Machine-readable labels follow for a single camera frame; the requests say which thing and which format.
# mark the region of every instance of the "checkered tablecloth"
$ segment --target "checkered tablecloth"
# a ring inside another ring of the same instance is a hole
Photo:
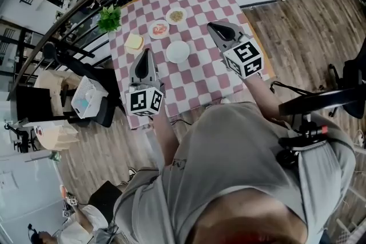
[[[149,26],[157,19],[164,19],[173,7],[186,9],[186,22],[171,25],[169,35],[164,39],[150,38]],[[129,90],[129,69],[135,59],[124,48],[129,33],[143,36],[144,48],[154,52],[159,77],[165,83],[165,104],[170,117],[243,89],[241,79],[221,62],[220,51],[207,31],[207,23],[227,21],[241,25],[253,36],[235,0],[137,0],[123,7],[121,15],[122,27],[109,33],[109,44],[123,103],[126,103],[125,93]],[[165,52],[171,42],[178,40],[188,43],[190,56],[185,62],[175,64],[168,61]],[[262,77],[269,78],[266,67]],[[128,116],[128,120],[132,129],[149,122],[147,117],[135,115]]]

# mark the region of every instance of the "white plastic basket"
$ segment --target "white plastic basket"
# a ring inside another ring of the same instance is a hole
[[[71,105],[80,118],[95,117],[99,112],[102,98],[106,96],[108,92],[99,82],[83,77],[71,100]]]

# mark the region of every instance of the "gray t-shirt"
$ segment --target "gray t-shirt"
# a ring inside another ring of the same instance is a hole
[[[345,142],[332,146],[342,161],[342,188],[334,195],[339,202],[355,166],[352,142],[334,124],[319,119]],[[299,173],[276,161],[283,149],[278,140],[289,135],[294,131],[267,121],[252,103],[212,106],[184,136],[171,166],[160,175],[156,170],[136,175],[115,205],[116,224],[134,243],[184,244],[209,202],[245,188],[276,198],[307,224]]]

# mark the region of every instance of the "wooden floor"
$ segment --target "wooden floor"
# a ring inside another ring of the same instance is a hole
[[[328,64],[334,64],[341,72],[343,62],[357,55],[366,33],[366,19],[358,0],[278,1],[245,9],[244,13],[269,56],[277,80],[309,91],[316,91],[320,85],[331,86]],[[294,97],[288,90],[278,89],[276,94],[282,101]],[[231,99],[248,97],[248,93],[239,93]],[[183,116],[193,122],[203,111],[200,108]],[[366,130],[364,119],[352,118],[342,109],[333,120],[351,137],[358,129]],[[179,122],[175,129],[181,138],[188,127]],[[93,125],[79,131],[80,143],[62,152],[59,170],[66,187],[81,202],[87,201],[106,180],[115,184],[127,180],[129,166],[154,164],[146,130],[129,130],[119,110],[111,128]],[[352,186],[366,197],[364,160],[363,155],[357,156]],[[344,204],[329,220],[329,233],[335,239],[340,232],[336,218],[352,229],[352,223],[358,224],[364,217],[365,202],[349,191]]]

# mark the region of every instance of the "headphones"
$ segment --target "headphones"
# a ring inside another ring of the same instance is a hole
[[[38,232],[32,228],[31,224],[28,225],[28,238],[32,244],[43,244],[43,240],[40,239]]]

